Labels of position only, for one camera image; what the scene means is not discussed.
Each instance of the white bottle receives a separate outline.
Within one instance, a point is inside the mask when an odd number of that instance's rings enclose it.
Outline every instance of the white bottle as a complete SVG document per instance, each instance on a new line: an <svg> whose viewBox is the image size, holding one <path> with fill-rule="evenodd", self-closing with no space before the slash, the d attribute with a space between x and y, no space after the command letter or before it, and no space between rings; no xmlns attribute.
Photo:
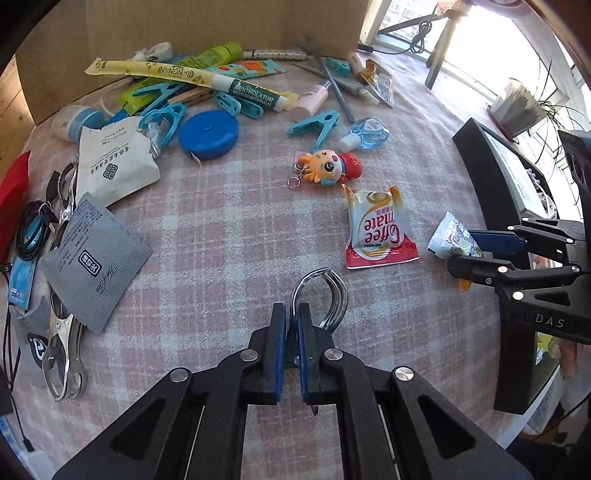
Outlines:
<svg viewBox="0 0 591 480"><path fill-rule="evenodd" d="M316 112L320 110L320 107L329 97L329 86L330 82L324 80L300 96L296 105L290 110L291 119L294 122L301 122L306 118L315 116Z"/></svg>

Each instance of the small tube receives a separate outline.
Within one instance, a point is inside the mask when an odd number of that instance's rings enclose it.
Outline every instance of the small tube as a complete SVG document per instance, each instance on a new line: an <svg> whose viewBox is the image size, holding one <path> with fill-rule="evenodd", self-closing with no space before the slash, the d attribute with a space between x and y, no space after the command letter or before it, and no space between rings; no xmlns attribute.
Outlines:
<svg viewBox="0 0 591 480"><path fill-rule="evenodd" d="M351 69L351 73L356 78L363 80L364 83L367 83L365 79L361 76L362 72L365 72L365 62L361 60L361 57L356 52L351 52L347 55L347 62L349 63L349 68Z"/></svg>
<svg viewBox="0 0 591 480"><path fill-rule="evenodd" d="M301 50L244 50L243 59L255 60L305 60L306 52Z"/></svg>
<svg viewBox="0 0 591 480"><path fill-rule="evenodd" d="M329 97L329 87L330 82L328 80L324 80L314 85L310 90L300 96L300 99L296 103L295 107L290 110L291 119L294 122L301 122L306 118L315 116L316 112L320 110L320 107Z"/></svg>

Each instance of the hand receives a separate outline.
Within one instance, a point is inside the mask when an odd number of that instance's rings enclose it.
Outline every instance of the hand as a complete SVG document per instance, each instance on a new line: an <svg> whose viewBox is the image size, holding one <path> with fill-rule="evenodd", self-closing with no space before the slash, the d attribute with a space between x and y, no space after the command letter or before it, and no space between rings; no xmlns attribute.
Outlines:
<svg viewBox="0 0 591 480"><path fill-rule="evenodd" d="M560 339L560 368L565 378L573 378L577 371L577 354L591 353L591 345L580 345L572 340Z"/></svg>

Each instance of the cardboard panel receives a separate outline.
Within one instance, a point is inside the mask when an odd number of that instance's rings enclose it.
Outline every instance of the cardboard panel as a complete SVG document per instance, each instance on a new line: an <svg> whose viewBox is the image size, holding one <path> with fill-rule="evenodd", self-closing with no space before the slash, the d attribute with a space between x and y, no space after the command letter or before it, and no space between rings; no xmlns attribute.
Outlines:
<svg viewBox="0 0 591 480"><path fill-rule="evenodd" d="M17 53L36 124L113 77L88 76L96 57L119 60L169 41L176 53L199 53L237 41L245 50L294 48L316 37L322 55L355 48L368 0L61 0Z"/></svg>

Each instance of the blue clothespin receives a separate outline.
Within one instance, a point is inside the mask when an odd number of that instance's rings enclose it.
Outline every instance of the blue clothespin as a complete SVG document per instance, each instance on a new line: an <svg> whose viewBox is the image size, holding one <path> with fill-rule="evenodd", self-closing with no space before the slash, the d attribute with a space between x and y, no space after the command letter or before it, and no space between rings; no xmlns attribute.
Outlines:
<svg viewBox="0 0 591 480"><path fill-rule="evenodd" d="M245 100L244 98L236 97L236 100L240 102L241 108L240 113L250 118L260 118L265 113L263 107L261 107L258 103L251 102L250 100Z"/></svg>
<svg viewBox="0 0 591 480"><path fill-rule="evenodd" d="M260 118L264 113L263 107L259 104L223 92L216 92L213 101L232 116L242 113L251 118Z"/></svg>
<svg viewBox="0 0 591 480"><path fill-rule="evenodd" d="M213 101L232 116L237 116L242 109L240 102L227 93L216 92L215 95L213 95Z"/></svg>
<svg viewBox="0 0 591 480"><path fill-rule="evenodd" d="M346 77L351 73L351 68L349 64L343 60L332 59L327 57L324 61L326 66L330 68L333 72L335 72L340 77Z"/></svg>
<svg viewBox="0 0 591 480"><path fill-rule="evenodd" d="M301 122L293 124L287 130L287 136L297 137L298 135L303 135L314 129L319 129L320 135L318 135L318 139L316 139L316 142L314 143L312 150L310 150L310 153L314 153L320 150L322 143L324 143L330 131L336 126L336 122L338 120L339 114L334 110L319 113L316 116L307 118L306 120L302 120Z"/></svg>
<svg viewBox="0 0 591 480"><path fill-rule="evenodd" d="M164 148L173 137L174 132L186 111L187 107L182 103L173 103L172 105L167 105L161 109L152 110L151 112L146 113L146 115L140 120L138 127L146 129L150 122L159 124L162 120L166 120L170 124L170 128L164 138L160 141L160 148Z"/></svg>
<svg viewBox="0 0 591 480"><path fill-rule="evenodd" d="M132 93L132 95L137 97L140 95L146 95L147 93L159 94L156 100L144 108L142 113L145 115L150 110L164 106L169 98L172 98L187 86L188 84L184 82L163 82L157 83L156 85L150 85L149 87L138 88L134 93Z"/></svg>

